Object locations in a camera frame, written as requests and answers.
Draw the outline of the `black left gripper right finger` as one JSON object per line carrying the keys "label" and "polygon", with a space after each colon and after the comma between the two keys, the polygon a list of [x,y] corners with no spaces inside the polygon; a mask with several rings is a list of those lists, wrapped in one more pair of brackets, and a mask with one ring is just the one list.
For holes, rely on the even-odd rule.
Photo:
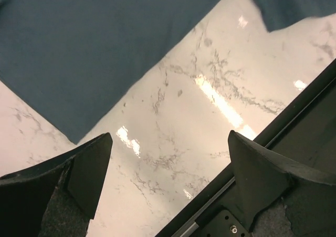
{"label": "black left gripper right finger", "polygon": [[335,133],[289,132],[265,148],[232,131],[229,153],[257,236],[335,236]]}

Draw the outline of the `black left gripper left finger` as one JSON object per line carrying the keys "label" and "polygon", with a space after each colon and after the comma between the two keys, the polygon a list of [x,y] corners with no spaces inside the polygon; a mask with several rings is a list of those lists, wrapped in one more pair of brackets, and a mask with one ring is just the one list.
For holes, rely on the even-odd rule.
{"label": "black left gripper left finger", "polygon": [[109,133],[1,177],[1,236],[86,236],[112,149]]}

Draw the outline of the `teal blue polo shirt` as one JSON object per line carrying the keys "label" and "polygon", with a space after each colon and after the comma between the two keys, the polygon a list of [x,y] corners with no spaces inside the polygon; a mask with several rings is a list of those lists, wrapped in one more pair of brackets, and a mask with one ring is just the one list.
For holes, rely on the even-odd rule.
{"label": "teal blue polo shirt", "polygon": [[257,0],[1,0],[1,148],[257,136],[335,59],[334,14],[269,32],[264,13]]}

